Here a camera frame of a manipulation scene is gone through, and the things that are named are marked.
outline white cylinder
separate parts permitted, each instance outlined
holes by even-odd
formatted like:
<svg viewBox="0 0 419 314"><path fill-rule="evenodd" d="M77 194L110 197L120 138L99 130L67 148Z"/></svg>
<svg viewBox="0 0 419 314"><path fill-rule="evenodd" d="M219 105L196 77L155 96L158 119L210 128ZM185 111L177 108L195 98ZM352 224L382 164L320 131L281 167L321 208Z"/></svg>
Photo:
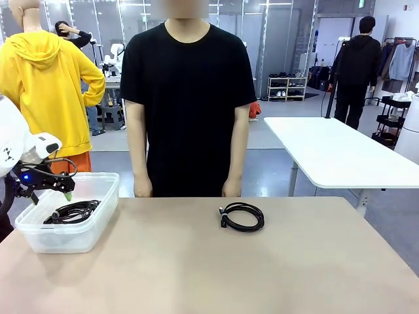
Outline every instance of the white cylinder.
<svg viewBox="0 0 419 314"><path fill-rule="evenodd" d="M419 94L413 96L394 151L419 165Z"/></svg>

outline stool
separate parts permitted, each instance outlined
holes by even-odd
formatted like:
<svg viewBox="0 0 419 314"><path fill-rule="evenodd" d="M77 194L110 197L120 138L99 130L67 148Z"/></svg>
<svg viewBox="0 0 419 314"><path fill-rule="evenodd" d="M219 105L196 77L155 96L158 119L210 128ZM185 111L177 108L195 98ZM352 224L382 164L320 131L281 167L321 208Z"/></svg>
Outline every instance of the stool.
<svg viewBox="0 0 419 314"><path fill-rule="evenodd" d="M122 121L119 121L119 106L103 106L100 105L99 106L100 109L102 110L102 128L105 129L105 119L106 119L106 114L110 113L111 114L111 118L113 120L112 125L113 128L115 129L115 131L119 131L122 127Z"/></svg>

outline shoe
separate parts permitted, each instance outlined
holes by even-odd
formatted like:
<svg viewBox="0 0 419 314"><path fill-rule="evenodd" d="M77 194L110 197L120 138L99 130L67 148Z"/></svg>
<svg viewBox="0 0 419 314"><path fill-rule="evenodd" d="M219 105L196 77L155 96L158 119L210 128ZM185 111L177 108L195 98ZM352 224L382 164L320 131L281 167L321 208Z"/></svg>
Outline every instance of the shoe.
<svg viewBox="0 0 419 314"><path fill-rule="evenodd" d="M99 131L93 132L92 136L98 136L98 135L101 135L101 134L104 134L104 133L106 133L105 130L99 130Z"/></svg>

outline yellow hoodie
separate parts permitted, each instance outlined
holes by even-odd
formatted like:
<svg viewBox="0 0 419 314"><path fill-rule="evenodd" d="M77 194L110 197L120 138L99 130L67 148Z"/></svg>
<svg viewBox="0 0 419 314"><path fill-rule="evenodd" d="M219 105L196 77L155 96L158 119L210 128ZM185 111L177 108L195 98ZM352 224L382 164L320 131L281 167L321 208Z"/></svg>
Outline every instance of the yellow hoodie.
<svg viewBox="0 0 419 314"><path fill-rule="evenodd" d="M89 85L83 95L80 79ZM0 48L0 92L20 109L32 134L61 140L57 157L92 148L84 106L101 101L105 77L73 43L46 31L8 38Z"/></svg>

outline black jacket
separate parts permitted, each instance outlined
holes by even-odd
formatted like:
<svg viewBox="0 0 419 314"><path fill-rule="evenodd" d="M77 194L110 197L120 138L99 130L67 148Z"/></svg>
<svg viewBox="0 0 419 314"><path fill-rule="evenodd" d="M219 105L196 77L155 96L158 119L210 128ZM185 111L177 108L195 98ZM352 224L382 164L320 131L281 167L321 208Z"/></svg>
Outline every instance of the black jacket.
<svg viewBox="0 0 419 314"><path fill-rule="evenodd" d="M90 42L92 36L83 31L79 31L79 36L80 37L68 39L68 41L71 41L78 49L81 49Z"/></svg>
<svg viewBox="0 0 419 314"><path fill-rule="evenodd" d="M342 58L338 82L342 85L376 86L381 60L381 44L371 36L358 35L342 47L332 66L334 82L339 58Z"/></svg>

